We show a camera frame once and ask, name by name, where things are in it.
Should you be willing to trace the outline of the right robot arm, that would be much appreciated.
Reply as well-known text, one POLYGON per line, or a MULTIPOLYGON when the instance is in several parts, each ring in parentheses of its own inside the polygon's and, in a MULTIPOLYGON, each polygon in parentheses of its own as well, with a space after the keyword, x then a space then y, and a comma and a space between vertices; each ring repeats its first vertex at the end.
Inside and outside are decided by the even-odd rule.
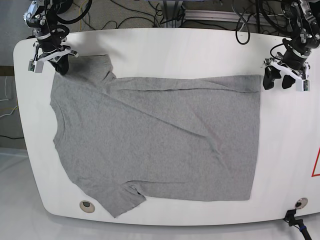
POLYGON ((72 0, 32 0, 24 13, 25 24, 32 29, 34 56, 29 60, 28 70, 34 73, 43 71, 44 63, 49 62, 56 72, 65 75, 69 70, 69 56, 78 52, 65 45, 70 29, 59 24, 56 14, 65 13, 73 4, 72 0))

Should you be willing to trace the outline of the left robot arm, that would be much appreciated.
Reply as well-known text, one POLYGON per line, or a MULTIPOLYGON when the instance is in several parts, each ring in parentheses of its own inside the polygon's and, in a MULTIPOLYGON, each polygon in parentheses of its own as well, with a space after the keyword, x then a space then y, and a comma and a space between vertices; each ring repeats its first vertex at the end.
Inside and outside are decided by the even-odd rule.
POLYGON ((300 92, 311 88, 309 78, 310 64, 308 57, 313 49, 320 47, 319 11, 310 3, 315 0, 281 0, 280 6, 284 17, 288 20, 291 31, 277 28, 278 32, 289 36, 282 43, 270 50, 270 58, 264 60, 263 87, 270 90, 275 80, 282 79, 282 88, 288 89, 296 85, 300 92))

